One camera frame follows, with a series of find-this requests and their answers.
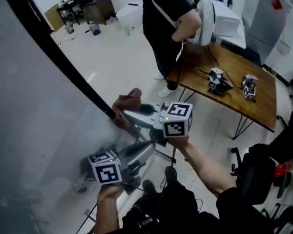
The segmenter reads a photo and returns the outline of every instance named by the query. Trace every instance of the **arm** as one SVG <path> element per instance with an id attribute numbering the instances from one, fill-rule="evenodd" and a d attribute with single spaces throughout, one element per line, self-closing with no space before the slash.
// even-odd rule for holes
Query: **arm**
<path id="1" fill-rule="evenodd" d="M 179 27 L 171 36 L 176 42 L 190 38 L 199 28 L 202 27 L 202 20 L 194 10 L 185 13 L 179 18 L 179 20 Z"/>
<path id="2" fill-rule="evenodd" d="M 102 186 L 98 196 L 95 234 L 105 234 L 119 229 L 116 202 L 123 191 L 122 186 Z"/>
<path id="3" fill-rule="evenodd" d="M 236 187 L 230 173 L 222 165 L 210 159 L 188 138 L 171 139 L 170 143 L 180 150 L 207 189 L 216 197 L 227 189 Z"/>

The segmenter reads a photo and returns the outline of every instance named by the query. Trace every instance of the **wooden table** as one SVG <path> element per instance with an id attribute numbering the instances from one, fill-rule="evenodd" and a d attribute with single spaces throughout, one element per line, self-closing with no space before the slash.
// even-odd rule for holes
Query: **wooden table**
<path id="1" fill-rule="evenodd" d="M 194 93 L 206 96 L 240 113 L 240 122 L 233 139 L 239 137 L 253 122 L 274 133 L 276 126 L 276 88 L 274 76 L 227 49 L 216 45 L 210 45 L 209 48 L 219 65 L 228 73 L 236 85 L 242 87 L 241 81 L 244 74 L 255 75 L 259 79 L 256 86 L 255 102 L 252 99 L 244 98 L 242 90 L 235 86 L 223 95 L 209 92 L 208 75 L 193 68 L 195 66 L 209 73 L 212 68 L 218 67 L 207 47 L 188 44 L 184 49 L 182 58 L 177 62 L 176 68 L 169 74 L 168 80 L 176 81 L 185 89 L 188 88 Z M 242 127 L 239 128 L 242 116 L 245 116 L 246 119 Z M 252 120 L 252 122 L 242 130 L 247 119 Z"/>

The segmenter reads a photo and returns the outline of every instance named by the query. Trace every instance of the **white bin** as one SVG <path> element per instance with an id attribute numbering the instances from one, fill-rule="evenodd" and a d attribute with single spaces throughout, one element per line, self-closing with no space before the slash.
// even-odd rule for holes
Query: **white bin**
<path id="1" fill-rule="evenodd" d="M 122 27 L 133 30 L 142 26 L 143 3 L 131 2 L 117 12 L 116 16 Z"/>

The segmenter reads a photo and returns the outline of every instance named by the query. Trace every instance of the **black metal edge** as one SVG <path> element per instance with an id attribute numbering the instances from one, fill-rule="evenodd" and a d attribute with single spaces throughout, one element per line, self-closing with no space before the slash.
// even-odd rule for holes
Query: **black metal edge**
<path id="1" fill-rule="evenodd" d="M 262 66 L 264 69 L 266 69 L 269 73 L 271 73 L 273 76 L 277 77 L 284 85 L 291 86 L 291 84 L 285 80 L 281 75 L 279 75 L 275 70 L 273 70 L 270 66 L 267 66 L 266 64 L 263 64 Z"/>
<path id="2" fill-rule="evenodd" d="M 40 25 L 39 20 L 33 14 L 26 0 L 7 0 L 13 12 L 20 20 L 21 24 L 45 52 L 45 54 L 53 61 L 60 71 L 88 97 L 95 105 L 97 105 L 111 119 L 115 117 L 114 111 L 106 104 L 106 102 L 93 90 L 93 88 L 85 81 L 82 75 L 76 70 L 73 64 L 68 60 L 64 53 L 59 49 Z"/>

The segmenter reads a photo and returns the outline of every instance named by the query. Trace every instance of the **black desk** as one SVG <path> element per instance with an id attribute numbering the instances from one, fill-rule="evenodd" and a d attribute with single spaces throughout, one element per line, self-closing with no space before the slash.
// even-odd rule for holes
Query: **black desk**
<path id="1" fill-rule="evenodd" d="M 61 7 L 57 8 L 57 12 L 59 13 L 59 15 L 60 15 L 60 17 L 61 17 L 61 19 L 62 19 L 62 21 L 64 22 L 65 25 L 66 25 L 65 20 L 67 20 L 69 18 L 63 18 L 62 17 L 61 11 L 64 11 L 64 10 L 69 10 L 72 13 L 74 19 L 76 19 L 77 23 L 80 25 L 77 16 L 80 15 L 81 13 L 75 14 L 74 11 L 73 11 L 73 7 L 76 6 L 76 5 L 78 5 L 78 2 L 77 1 L 72 1 L 70 3 L 66 3 L 66 4 L 62 5 Z"/>

